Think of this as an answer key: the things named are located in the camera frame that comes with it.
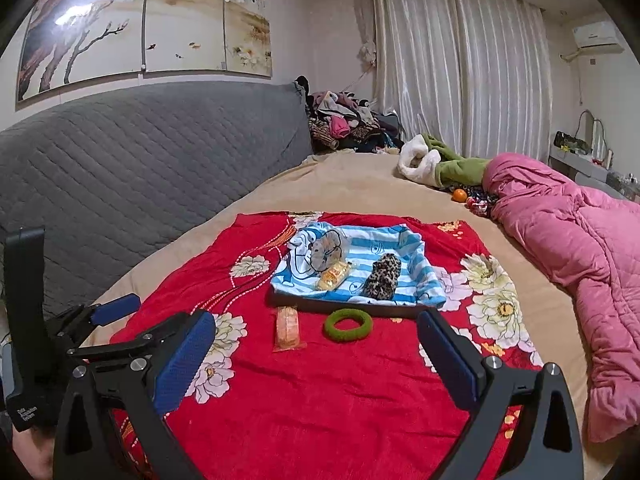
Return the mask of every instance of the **clear plastic bag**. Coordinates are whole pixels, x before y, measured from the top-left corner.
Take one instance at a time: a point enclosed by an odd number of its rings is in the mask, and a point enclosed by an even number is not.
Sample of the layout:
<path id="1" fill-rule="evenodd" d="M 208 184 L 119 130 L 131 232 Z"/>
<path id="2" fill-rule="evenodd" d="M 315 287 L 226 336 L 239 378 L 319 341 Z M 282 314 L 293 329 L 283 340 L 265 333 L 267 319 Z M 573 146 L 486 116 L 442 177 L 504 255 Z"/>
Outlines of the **clear plastic bag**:
<path id="1" fill-rule="evenodd" d="M 276 317 L 276 343 L 274 352 L 305 348 L 306 343 L 300 341 L 300 324 L 298 323 L 298 311 L 294 306 L 278 307 Z"/>
<path id="2" fill-rule="evenodd" d="M 325 272 L 320 274 L 320 279 L 316 284 L 319 290 L 335 290 L 347 278 L 353 264 L 345 261 L 334 263 Z"/>

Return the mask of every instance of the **blue gripper pad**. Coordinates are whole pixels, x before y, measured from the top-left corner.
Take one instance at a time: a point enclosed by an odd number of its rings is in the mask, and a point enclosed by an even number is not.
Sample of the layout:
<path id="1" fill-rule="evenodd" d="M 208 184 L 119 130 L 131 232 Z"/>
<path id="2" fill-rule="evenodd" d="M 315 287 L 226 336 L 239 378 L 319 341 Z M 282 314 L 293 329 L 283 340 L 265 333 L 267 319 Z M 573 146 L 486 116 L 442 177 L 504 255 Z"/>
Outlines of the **blue gripper pad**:
<path id="1" fill-rule="evenodd" d="M 136 294 L 127 294 L 97 307 L 91 316 L 91 323 L 97 326 L 105 326 L 137 312 L 139 308 L 140 298 Z"/>
<path id="2" fill-rule="evenodd" d="M 178 409 L 215 337 L 213 314 L 202 312 L 166 366 L 156 375 L 153 402 L 158 415 Z"/>
<path id="3" fill-rule="evenodd" d="M 485 380 L 484 370 L 479 365 L 480 354 L 466 337 L 453 332 L 434 308 L 421 312 L 417 325 L 420 344 L 427 352 L 456 407 L 466 412 L 475 410 L 481 394 L 480 386 L 484 388 Z M 468 353 L 469 348 L 466 345 L 471 347 L 473 353 Z M 476 370 L 467 363 L 470 360 L 475 360 Z"/>

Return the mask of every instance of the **pink jacket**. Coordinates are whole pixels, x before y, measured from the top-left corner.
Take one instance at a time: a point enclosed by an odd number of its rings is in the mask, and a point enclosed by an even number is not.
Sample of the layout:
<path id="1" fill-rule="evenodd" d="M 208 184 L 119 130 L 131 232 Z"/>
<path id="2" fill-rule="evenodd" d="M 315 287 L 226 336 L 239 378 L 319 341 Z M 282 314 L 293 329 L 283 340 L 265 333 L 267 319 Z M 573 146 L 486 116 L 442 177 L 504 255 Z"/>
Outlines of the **pink jacket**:
<path id="1" fill-rule="evenodd" d="M 576 299 L 592 350 L 590 440 L 640 424 L 640 205 L 514 153 L 489 163 L 482 186 L 500 196 L 492 218 Z"/>

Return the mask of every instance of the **white fluffy fabric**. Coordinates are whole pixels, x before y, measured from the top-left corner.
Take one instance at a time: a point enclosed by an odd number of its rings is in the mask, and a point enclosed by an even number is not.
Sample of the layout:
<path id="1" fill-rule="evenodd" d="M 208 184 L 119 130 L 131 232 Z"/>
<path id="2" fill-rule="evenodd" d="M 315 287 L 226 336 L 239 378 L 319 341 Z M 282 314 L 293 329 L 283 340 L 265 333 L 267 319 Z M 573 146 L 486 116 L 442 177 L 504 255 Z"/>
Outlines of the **white fluffy fabric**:
<path id="1" fill-rule="evenodd" d="M 416 159 L 421 159 L 420 163 L 417 168 L 412 168 L 412 162 Z M 440 152 L 429 151 L 424 138 L 418 135 L 402 147 L 398 171 L 412 182 L 436 187 L 436 165 L 439 162 Z"/>

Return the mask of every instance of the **quilted sofa cover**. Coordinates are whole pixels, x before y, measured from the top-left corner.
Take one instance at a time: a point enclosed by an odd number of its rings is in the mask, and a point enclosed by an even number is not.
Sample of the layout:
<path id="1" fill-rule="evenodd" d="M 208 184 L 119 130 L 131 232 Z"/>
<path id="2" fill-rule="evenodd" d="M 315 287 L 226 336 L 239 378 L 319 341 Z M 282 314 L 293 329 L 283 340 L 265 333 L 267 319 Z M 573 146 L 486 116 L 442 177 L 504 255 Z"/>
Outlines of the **quilted sofa cover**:
<path id="1" fill-rule="evenodd" d="M 46 226 L 50 316 L 95 300 L 311 153 L 294 84 L 177 82 L 96 94 L 0 133 L 0 229 Z"/>

